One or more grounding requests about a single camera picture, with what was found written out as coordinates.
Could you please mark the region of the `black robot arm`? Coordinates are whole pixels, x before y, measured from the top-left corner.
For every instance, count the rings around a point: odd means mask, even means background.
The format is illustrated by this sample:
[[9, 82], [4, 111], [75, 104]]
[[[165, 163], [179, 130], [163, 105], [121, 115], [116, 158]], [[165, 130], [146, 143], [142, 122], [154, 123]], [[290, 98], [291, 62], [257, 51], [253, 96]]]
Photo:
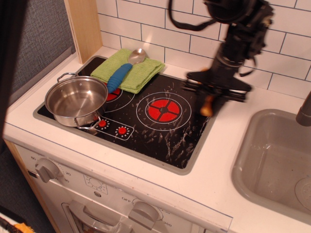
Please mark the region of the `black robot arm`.
[[265, 47], [264, 38], [272, 23], [272, 7], [265, 0], [206, 0], [210, 16], [228, 24], [224, 42], [209, 69], [187, 74], [184, 89], [196, 94], [194, 110], [213, 115], [215, 100], [245, 100], [252, 87], [235, 78], [245, 60], [254, 60]]

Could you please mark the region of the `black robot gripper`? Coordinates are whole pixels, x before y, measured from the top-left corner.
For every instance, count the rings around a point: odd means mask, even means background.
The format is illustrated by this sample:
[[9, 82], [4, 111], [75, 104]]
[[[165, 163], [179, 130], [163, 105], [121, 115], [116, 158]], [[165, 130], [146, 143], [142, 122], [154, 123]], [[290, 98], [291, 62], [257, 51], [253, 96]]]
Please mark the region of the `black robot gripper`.
[[224, 55], [224, 46], [220, 46], [211, 67], [206, 71], [189, 72], [186, 77], [186, 90], [196, 93], [197, 109], [201, 109], [206, 95], [215, 97], [214, 115], [218, 115], [226, 102], [233, 100], [243, 102], [252, 87], [234, 77], [241, 62], [229, 60]]

